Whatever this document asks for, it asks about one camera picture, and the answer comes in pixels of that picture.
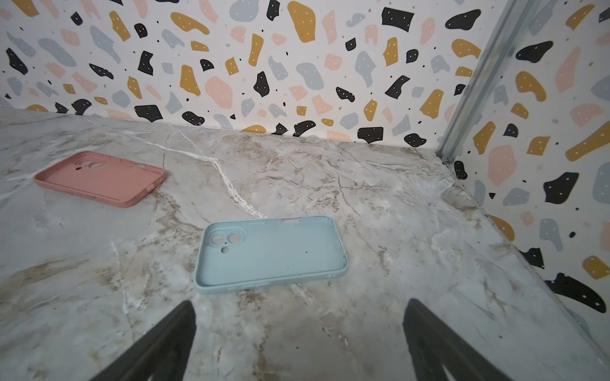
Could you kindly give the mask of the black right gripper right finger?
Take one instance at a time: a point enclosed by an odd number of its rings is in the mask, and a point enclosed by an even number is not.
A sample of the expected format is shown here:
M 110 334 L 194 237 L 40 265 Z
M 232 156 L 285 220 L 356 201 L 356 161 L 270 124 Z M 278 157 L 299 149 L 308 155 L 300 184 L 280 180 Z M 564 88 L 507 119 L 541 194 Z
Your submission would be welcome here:
M 418 380 L 508 380 L 421 301 L 412 298 L 403 331 Z

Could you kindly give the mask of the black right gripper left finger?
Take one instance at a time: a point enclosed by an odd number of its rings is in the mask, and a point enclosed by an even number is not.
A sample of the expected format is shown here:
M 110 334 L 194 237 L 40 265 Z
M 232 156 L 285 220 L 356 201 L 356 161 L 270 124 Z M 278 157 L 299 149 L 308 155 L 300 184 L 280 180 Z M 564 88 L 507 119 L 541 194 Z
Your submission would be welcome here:
M 180 303 L 94 380 L 181 380 L 192 350 L 196 315 Z

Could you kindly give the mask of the pink silicone phone case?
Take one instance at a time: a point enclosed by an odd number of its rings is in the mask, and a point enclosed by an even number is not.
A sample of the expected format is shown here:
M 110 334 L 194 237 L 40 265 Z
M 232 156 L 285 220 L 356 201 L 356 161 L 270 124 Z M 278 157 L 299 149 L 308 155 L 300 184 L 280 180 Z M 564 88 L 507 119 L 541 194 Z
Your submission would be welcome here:
M 120 208 L 136 205 L 168 177 L 163 168 L 84 151 L 39 172 L 40 187 Z

